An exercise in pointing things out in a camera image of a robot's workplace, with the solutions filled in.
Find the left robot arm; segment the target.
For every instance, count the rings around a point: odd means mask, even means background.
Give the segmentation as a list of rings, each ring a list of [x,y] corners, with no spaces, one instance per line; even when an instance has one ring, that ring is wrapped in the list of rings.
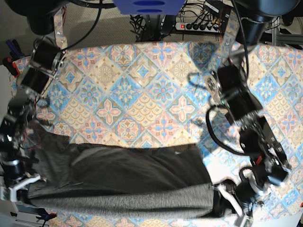
[[[297,0],[234,0],[230,6],[208,0],[205,7],[222,25],[222,42],[209,62],[201,67],[214,104],[206,112],[212,140],[234,155],[248,157],[250,166],[239,170],[241,182],[224,181],[213,188],[226,208],[237,215],[235,226],[250,227],[253,208],[260,207],[272,187],[281,187],[292,177],[303,179],[301,168],[292,168],[280,142],[264,116],[262,104],[249,90],[249,52],[262,37],[266,23],[297,7]],[[240,127],[241,151],[234,150],[215,135],[210,111],[226,110],[230,124]]]

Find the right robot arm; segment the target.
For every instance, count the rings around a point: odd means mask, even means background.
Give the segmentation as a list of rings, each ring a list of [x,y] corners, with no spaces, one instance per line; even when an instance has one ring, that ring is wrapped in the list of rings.
[[[58,67],[70,48],[60,44],[60,36],[55,33],[55,15],[68,3],[67,0],[6,1],[12,11],[27,18],[30,30],[39,37],[33,43],[30,61],[22,72],[8,60],[3,62],[12,69],[11,74],[17,79],[17,90],[0,125],[0,164],[4,171],[1,200],[17,202],[29,184],[44,179],[26,169],[27,165],[38,163],[38,159],[25,157],[21,144],[29,123],[36,119],[36,105],[42,99],[46,85],[50,79],[57,78]],[[54,39],[45,40],[51,33],[55,33]]]

